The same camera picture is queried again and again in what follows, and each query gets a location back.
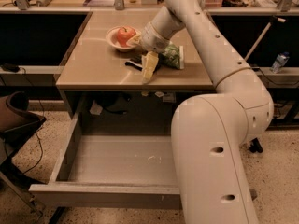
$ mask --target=red fruit in bowl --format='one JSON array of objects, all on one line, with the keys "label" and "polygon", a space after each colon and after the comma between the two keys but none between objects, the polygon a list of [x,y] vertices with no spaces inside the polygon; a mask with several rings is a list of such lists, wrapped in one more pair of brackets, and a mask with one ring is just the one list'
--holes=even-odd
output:
[{"label": "red fruit in bowl", "polygon": [[136,35],[136,31],[133,27],[122,26],[117,32],[117,40],[122,47],[129,47],[127,41]]}]

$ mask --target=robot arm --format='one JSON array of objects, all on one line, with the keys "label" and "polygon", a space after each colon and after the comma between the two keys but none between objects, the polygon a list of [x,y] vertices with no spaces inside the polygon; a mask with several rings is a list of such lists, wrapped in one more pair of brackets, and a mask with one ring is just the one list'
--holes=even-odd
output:
[{"label": "robot arm", "polygon": [[261,80],[199,6],[200,0],[165,0],[141,43],[162,52],[186,27],[217,94],[183,102],[172,121],[172,146],[187,224],[258,223],[239,146],[259,137],[273,116]]}]

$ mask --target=water bottle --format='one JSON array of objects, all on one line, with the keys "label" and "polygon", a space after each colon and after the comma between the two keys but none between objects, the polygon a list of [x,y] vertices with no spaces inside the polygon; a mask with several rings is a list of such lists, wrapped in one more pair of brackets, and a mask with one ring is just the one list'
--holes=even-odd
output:
[{"label": "water bottle", "polygon": [[273,73],[278,73],[281,68],[286,64],[286,62],[289,60],[290,56],[289,56],[289,52],[283,52],[280,53],[277,58],[275,59],[272,67],[270,68],[270,70]]}]

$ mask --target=bowl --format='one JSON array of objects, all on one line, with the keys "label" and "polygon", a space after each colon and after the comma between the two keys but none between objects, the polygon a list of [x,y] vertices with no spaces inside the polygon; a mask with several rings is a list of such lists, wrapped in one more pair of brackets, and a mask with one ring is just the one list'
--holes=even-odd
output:
[{"label": "bowl", "polygon": [[128,51],[131,51],[131,50],[135,49],[137,47],[137,45],[130,45],[128,47],[122,47],[120,45],[120,43],[118,42],[117,32],[119,31],[119,29],[121,27],[122,26],[116,26],[116,27],[111,28],[109,31],[107,31],[107,33],[106,33],[106,41],[107,41],[107,43],[111,47],[115,48],[116,50],[118,50],[120,52],[128,52]]}]

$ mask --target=floor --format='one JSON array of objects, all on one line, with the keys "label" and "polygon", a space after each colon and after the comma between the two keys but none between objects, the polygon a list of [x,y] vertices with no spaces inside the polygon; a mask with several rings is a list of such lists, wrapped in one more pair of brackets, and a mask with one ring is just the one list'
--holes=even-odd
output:
[{"label": "floor", "polygon": [[[39,106],[32,104],[32,110]],[[61,103],[44,104],[47,118],[38,132],[43,147],[43,157],[36,168],[27,174],[35,179],[48,182],[60,145],[64,142],[70,119]],[[257,191],[254,205],[261,224],[299,223],[299,130],[267,131],[260,139],[262,154],[252,154],[249,146],[240,148],[249,186]],[[40,147],[33,137],[14,158],[14,163],[25,171],[40,157]],[[0,181],[0,223],[35,223],[32,213],[21,199]],[[54,208],[46,207],[39,223],[48,223]],[[179,210],[136,210],[102,208],[68,208],[58,223],[163,223],[184,224]]]}]

